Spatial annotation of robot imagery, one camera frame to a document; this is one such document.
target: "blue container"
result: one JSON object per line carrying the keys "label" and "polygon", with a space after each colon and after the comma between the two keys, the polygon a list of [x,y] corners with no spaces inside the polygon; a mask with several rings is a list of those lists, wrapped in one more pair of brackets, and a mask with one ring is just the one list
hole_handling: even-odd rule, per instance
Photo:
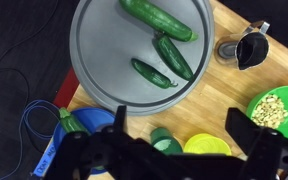
{"label": "blue container", "polygon": [[[97,130],[99,130],[99,128],[113,124],[115,118],[114,115],[103,109],[91,107],[76,109],[71,113],[83,124],[83,126],[91,134],[95,133]],[[53,143],[56,150],[60,146],[65,134],[66,132],[58,123],[53,136]],[[92,169],[91,174],[102,174],[104,172],[106,172],[105,169]]]}

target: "yellow lid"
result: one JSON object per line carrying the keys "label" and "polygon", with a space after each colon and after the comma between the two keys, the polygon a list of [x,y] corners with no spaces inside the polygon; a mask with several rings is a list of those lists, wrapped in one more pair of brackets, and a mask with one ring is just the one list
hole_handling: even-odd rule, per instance
{"label": "yellow lid", "polygon": [[184,147],[184,152],[187,153],[222,153],[231,155],[231,149],[220,138],[214,137],[209,134],[198,134],[191,137]]}

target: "wooden surface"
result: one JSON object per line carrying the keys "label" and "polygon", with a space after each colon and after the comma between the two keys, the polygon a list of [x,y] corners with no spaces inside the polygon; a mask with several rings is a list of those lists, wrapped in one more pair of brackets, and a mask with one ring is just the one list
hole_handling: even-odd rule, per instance
{"label": "wooden surface", "polygon": [[[249,22],[227,7],[210,0],[215,19],[215,42],[220,37],[241,33]],[[177,105],[150,116],[127,117],[129,134],[149,142],[149,134],[156,127],[166,127],[182,146],[192,136],[209,133],[225,140],[233,156],[242,152],[224,129],[227,109],[237,107],[245,112],[250,100],[262,91],[288,85],[288,49],[268,37],[270,51],[267,59],[259,66],[239,71],[221,66],[211,57],[201,81],[194,90]],[[99,107],[78,87],[69,110],[80,107]],[[108,173],[90,179],[110,179]]]}

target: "green cucumber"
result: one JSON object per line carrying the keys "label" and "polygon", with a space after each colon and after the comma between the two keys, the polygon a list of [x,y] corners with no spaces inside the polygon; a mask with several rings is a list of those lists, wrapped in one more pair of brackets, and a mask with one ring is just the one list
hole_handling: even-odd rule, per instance
{"label": "green cucumber", "polygon": [[131,63],[138,73],[140,73],[146,80],[150,81],[156,86],[162,89],[177,86],[177,84],[172,84],[171,80],[168,77],[164,76],[152,66],[135,58],[131,59]]}
{"label": "green cucumber", "polygon": [[185,61],[180,51],[173,42],[165,35],[156,37],[153,40],[154,47],[164,63],[179,77],[191,81],[194,74]]}
{"label": "green cucumber", "polygon": [[147,0],[119,0],[119,2],[130,15],[173,39],[179,41],[197,39],[197,34],[191,28]]}

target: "blue cable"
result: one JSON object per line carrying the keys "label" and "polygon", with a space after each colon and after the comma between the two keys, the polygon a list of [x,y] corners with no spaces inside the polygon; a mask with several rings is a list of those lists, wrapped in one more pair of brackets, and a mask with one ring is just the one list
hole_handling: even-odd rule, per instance
{"label": "blue cable", "polygon": [[58,111],[58,107],[56,107],[54,104],[48,102],[48,101],[44,101],[44,100],[34,100],[31,103],[29,103],[22,114],[21,117],[21,121],[18,127],[18,133],[19,133],[19,137],[20,137],[20,157],[17,163],[16,168],[10,172],[9,174],[7,174],[6,176],[3,176],[0,178],[0,180],[6,179],[8,177],[10,177],[11,175],[13,175],[21,166],[22,163],[22,159],[23,159],[23,137],[22,137],[22,125],[24,124],[35,136],[37,136],[38,138],[42,139],[42,140],[50,140],[52,138],[52,134],[51,135],[45,135],[45,134],[41,134],[39,132],[37,132],[36,130],[34,130],[31,125],[29,124],[29,114],[35,110],[35,109],[44,109],[47,110],[48,112],[50,112],[54,117],[56,117],[56,119],[59,121],[59,117],[48,107],[40,105],[40,104],[47,104],[49,105],[51,108],[53,108],[53,110]]}

